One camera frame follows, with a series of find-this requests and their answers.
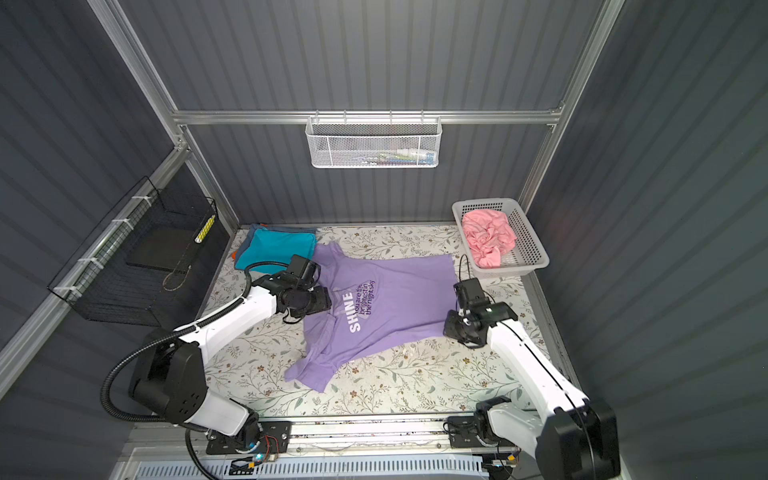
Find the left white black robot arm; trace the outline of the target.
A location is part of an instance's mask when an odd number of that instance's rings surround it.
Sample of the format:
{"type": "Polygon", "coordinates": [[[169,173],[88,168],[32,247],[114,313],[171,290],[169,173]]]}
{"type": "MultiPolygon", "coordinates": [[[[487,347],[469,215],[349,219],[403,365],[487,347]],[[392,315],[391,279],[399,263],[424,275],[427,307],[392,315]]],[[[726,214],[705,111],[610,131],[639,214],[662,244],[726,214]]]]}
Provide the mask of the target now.
{"type": "Polygon", "coordinates": [[[237,337],[276,314],[300,322],[331,307],[328,290],[319,283],[321,267],[294,255],[278,271],[257,278],[256,262],[244,270],[242,293],[231,302],[187,325],[164,340],[152,339],[138,354],[130,396],[163,421],[228,438],[234,448],[250,453],[261,446],[258,414],[217,394],[207,385],[205,369],[217,353],[237,337]]]}

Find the yellow marker pen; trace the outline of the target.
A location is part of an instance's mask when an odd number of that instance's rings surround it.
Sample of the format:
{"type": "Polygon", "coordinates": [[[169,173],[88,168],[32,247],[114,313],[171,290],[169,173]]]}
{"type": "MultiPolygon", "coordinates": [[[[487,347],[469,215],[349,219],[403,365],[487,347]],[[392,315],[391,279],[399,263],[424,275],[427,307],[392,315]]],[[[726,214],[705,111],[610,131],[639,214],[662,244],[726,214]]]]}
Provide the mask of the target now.
{"type": "Polygon", "coordinates": [[[216,222],[216,215],[211,215],[202,225],[194,238],[196,244],[202,244],[216,222]]]}

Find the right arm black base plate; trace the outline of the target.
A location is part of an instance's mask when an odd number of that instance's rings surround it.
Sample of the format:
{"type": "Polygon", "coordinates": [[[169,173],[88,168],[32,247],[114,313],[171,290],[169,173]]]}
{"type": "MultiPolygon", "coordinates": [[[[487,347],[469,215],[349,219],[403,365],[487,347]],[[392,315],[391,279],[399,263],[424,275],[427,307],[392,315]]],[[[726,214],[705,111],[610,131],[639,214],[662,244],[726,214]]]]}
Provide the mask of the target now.
{"type": "Polygon", "coordinates": [[[518,447],[527,449],[535,444],[532,432],[521,421],[508,416],[476,413],[470,416],[449,416],[443,424],[452,448],[518,447]]]}

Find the purple printed t shirt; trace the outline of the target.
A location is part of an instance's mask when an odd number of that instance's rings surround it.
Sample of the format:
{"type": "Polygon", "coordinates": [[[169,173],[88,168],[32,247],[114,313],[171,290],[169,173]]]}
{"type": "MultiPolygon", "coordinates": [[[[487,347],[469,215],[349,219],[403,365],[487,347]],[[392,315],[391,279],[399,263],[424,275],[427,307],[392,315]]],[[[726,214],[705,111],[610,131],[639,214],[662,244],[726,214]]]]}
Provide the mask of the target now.
{"type": "Polygon", "coordinates": [[[306,352],[285,381],[322,393],[352,360],[443,335],[456,300],[452,256],[356,259],[333,242],[318,245],[313,260],[331,308],[302,321],[306,352]]]}

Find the markers in white basket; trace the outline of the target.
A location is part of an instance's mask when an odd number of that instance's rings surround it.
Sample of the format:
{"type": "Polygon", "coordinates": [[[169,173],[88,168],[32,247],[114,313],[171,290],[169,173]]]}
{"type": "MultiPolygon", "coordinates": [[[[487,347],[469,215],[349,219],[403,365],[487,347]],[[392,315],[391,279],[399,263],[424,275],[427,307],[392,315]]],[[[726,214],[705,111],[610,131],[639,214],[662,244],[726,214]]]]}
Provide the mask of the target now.
{"type": "Polygon", "coordinates": [[[438,154],[425,149],[398,149],[369,153],[352,159],[353,162],[372,166],[432,167],[438,164],[438,154]]]}

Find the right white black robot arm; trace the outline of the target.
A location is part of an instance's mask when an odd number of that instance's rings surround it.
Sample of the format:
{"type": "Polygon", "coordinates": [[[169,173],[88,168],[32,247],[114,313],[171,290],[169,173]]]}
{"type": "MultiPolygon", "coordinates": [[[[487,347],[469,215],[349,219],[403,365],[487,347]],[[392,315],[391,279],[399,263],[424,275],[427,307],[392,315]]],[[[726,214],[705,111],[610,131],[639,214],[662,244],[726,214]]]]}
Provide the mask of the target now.
{"type": "Polygon", "coordinates": [[[470,417],[451,416],[444,430],[453,448],[511,444],[532,456],[546,479],[613,479],[620,475],[617,419],[602,400],[574,386],[533,343],[517,314],[492,302],[480,282],[455,284],[457,307],[444,334],[470,348],[488,347],[517,375],[532,411],[505,396],[477,403],[470,417]]]}

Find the pink crumpled t shirt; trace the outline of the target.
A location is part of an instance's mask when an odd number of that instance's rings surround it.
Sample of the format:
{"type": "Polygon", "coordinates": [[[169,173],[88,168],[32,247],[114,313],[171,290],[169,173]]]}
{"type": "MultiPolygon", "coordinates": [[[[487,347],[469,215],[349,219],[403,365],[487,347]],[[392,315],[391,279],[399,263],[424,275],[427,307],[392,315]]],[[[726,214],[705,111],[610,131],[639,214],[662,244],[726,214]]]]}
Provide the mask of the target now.
{"type": "Polygon", "coordinates": [[[480,268],[500,268],[503,257],[516,246],[517,235],[501,211],[471,210],[462,217],[461,225],[473,261],[480,268]]]}

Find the white plastic laundry basket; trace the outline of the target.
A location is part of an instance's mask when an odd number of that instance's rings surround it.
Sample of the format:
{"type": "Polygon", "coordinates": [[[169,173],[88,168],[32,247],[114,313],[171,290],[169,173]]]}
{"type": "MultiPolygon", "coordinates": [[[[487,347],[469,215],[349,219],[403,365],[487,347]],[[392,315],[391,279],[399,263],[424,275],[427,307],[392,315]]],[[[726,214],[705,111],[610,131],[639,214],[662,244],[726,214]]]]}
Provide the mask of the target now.
{"type": "Polygon", "coordinates": [[[517,201],[509,198],[487,198],[459,201],[452,205],[452,212],[461,235],[472,273],[479,279],[524,276],[549,264],[549,257],[533,227],[517,201]],[[517,235],[517,243],[511,253],[502,259],[500,268],[480,268],[474,261],[462,231],[462,217],[475,209],[491,209],[503,212],[517,235]]]}

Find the folded teal t shirt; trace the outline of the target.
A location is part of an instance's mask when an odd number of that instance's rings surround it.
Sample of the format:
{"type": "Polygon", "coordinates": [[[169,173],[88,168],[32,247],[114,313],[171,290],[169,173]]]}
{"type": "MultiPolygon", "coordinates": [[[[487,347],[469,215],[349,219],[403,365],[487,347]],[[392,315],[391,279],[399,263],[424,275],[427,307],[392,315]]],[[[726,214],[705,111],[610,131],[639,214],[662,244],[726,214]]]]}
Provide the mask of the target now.
{"type": "Polygon", "coordinates": [[[293,255],[312,259],[316,244],[314,232],[285,232],[261,227],[251,229],[246,238],[246,248],[238,254],[235,269],[244,270],[251,264],[261,263],[250,272],[275,274],[282,267],[272,263],[289,264],[293,255]]]}

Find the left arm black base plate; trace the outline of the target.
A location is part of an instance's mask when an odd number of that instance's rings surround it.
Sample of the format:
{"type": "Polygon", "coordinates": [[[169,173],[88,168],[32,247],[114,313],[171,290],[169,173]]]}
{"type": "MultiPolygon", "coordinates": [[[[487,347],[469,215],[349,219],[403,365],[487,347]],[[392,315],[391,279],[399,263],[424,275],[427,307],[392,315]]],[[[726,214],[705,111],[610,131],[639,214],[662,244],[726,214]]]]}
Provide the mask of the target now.
{"type": "Polygon", "coordinates": [[[212,431],[207,435],[208,455],[277,455],[286,453],[291,437],[289,421],[249,420],[234,436],[212,431]]]}

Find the folded blue grey t shirt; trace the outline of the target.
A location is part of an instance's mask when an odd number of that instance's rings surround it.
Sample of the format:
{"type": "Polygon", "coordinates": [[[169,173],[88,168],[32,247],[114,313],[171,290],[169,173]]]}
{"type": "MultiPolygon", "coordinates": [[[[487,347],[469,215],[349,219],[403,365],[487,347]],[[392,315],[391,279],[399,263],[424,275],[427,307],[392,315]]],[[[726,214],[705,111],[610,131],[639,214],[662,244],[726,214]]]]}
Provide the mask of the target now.
{"type": "Polygon", "coordinates": [[[292,255],[311,258],[317,243],[316,232],[314,228],[253,224],[233,254],[235,268],[242,270],[261,261],[288,263],[292,255]]]}

